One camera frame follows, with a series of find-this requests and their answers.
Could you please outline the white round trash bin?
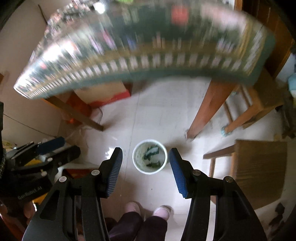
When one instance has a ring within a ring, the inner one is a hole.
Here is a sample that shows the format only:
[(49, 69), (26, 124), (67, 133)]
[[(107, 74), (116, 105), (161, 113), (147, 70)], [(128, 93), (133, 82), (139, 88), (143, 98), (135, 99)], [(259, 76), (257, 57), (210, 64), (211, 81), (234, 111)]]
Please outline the white round trash bin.
[(156, 140), (143, 140), (135, 146), (132, 162), (140, 173), (153, 175), (165, 168), (168, 163), (168, 151)]

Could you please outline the floral tablecloth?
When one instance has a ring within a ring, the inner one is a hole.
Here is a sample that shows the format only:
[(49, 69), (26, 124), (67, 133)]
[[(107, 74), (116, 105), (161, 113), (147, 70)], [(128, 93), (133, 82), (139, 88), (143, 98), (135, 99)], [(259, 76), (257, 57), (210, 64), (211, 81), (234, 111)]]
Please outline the floral tablecloth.
[(167, 76), (254, 85), (274, 45), (267, 27), (220, 1), (75, 1), (51, 15), (14, 90), (39, 99)]

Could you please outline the wooden stool far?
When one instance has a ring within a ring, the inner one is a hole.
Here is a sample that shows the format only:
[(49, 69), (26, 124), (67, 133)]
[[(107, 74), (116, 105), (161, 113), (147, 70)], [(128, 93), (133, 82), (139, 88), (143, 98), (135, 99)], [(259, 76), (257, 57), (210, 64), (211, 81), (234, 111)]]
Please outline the wooden stool far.
[(241, 94), (247, 110), (233, 119), (228, 104), (226, 102), (223, 104), (229, 121), (229, 124), (221, 130), (223, 136), (231, 134), (238, 127), (248, 128), (273, 109), (284, 104), (281, 89), (266, 69), (262, 70), (253, 87), (237, 85), (236, 90)]

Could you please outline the wooden table front-right leg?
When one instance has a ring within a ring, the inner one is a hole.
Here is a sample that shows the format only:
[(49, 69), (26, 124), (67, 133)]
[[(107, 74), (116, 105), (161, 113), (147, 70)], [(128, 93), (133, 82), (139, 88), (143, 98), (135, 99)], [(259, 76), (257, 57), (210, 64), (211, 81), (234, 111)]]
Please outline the wooden table front-right leg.
[(211, 80), (201, 106), (190, 128), (187, 130), (186, 136), (188, 139), (194, 139), (203, 130), (224, 104), (236, 85), (236, 83), (223, 83)]

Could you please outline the pink slipper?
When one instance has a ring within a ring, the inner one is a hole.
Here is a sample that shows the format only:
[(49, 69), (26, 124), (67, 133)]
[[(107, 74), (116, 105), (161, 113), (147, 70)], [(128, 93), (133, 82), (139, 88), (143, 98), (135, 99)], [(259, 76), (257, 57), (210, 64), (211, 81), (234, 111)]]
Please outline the pink slipper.
[(129, 213), (129, 212), (135, 212), (135, 213), (138, 213), (139, 215), (141, 215), (140, 207), (134, 201), (128, 202), (125, 205), (125, 213)]
[(152, 216), (160, 217), (163, 220), (168, 221), (168, 219), (170, 218), (170, 214), (171, 209), (167, 206), (162, 205), (153, 211)]

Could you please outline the cardboard box red base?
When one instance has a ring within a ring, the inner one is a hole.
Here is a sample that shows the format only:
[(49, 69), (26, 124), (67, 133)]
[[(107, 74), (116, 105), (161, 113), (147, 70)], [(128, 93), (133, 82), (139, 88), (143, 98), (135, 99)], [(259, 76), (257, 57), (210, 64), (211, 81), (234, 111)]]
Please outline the cardboard box red base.
[(132, 84), (122, 81), (104, 83), (90, 88), (78, 89), (75, 94), (93, 108), (126, 99), (132, 95)]

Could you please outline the wooden stool near bin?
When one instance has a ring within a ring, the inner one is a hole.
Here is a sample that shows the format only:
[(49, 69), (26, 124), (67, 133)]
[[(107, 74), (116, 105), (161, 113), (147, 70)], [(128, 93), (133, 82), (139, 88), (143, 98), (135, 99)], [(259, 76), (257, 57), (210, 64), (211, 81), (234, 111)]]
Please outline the wooden stool near bin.
[(280, 199), (287, 167), (287, 143), (281, 141), (239, 140), (229, 147), (206, 153), (210, 177), (217, 158), (231, 157), (230, 176), (239, 185), (253, 209)]

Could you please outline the right pink slipper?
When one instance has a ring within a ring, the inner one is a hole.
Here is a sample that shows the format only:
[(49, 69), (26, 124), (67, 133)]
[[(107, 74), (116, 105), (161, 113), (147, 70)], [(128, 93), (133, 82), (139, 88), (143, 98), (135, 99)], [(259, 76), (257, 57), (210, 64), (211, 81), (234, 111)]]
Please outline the right pink slipper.
[(170, 214), (171, 209), (167, 206), (162, 205), (153, 211), (152, 216), (160, 217), (163, 220), (168, 221), (168, 219), (170, 218)]

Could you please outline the wooden table front-left leg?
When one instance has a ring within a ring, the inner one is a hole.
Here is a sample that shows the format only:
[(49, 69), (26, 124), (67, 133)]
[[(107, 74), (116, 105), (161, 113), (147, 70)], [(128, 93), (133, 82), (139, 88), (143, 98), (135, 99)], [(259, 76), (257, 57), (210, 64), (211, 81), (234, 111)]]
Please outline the wooden table front-left leg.
[(82, 114), (81, 112), (75, 110), (73, 107), (68, 105), (67, 103), (63, 102), (56, 96), (52, 96), (49, 98), (44, 99), (44, 101), (54, 105), (55, 107), (61, 109), (63, 112), (69, 114), (72, 118), (76, 119), (77, 121), (85, 124), (86, 126), (92, 127), (93, 129), (102, 132), (104, 127), (100, 124), (96, 123), (86, 115)]

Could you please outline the left pink slipper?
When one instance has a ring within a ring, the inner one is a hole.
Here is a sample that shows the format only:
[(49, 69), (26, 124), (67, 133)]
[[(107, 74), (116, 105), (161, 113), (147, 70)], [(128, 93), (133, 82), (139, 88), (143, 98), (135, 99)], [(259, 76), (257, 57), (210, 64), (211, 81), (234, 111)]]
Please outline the left pink slipper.
[(134, 201), (128, 202), (125, 205), (125, 213), (129, 213), (129, 212), (135, 212), (135, 213), (138, 213), (139, 215), (141, 215), (140, 207)]

